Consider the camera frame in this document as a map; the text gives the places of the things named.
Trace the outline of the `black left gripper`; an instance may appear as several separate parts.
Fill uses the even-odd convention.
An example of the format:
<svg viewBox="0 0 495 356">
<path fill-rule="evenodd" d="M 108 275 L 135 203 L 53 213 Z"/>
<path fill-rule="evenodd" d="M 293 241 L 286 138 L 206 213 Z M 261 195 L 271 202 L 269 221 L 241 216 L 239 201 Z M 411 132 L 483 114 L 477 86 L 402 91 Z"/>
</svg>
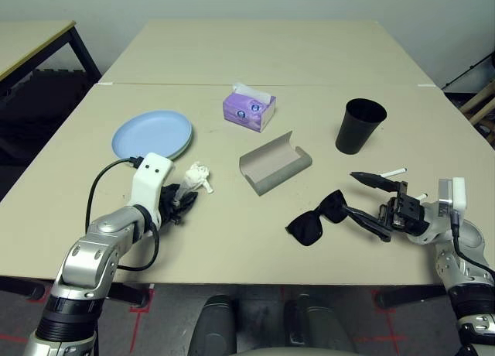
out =
<svg viewBox="0 0 495 356">
<path fill-rule="evenodd" d="M 185 193 L 179 200 L 179 204 L 174 204 L 174 197 L 179 189 L 178 183 L 171 183 L 161 188 L 159 199 L 159 213 L 162 224 L 180 224 L 183 215 L 188 212 L 196 202 L 198 193 L 190 191 Z"/>
</svg>

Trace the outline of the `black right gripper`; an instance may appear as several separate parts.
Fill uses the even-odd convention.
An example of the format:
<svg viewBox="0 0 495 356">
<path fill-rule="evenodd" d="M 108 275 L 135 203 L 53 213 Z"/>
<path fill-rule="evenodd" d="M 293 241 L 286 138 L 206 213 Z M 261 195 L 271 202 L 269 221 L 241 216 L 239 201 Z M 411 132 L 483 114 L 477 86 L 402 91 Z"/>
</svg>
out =
<svg viewBox="0 0 495 356">
<path fill-rule="evenodd" d="M 388 193 L 395 192 L 386 204 L 380 206 L 379 220 L 361 210 L 343 205 L 345 214 L 362 228 L 382 241 L 391 240 L 391 229 L 406 234 L 423 234 L 428 229 L 425 208 L 420 201 L 407 195 L 406 182 L 396 182 L 373 173 L 351 172 L 358 182 Z"/>
</svg>

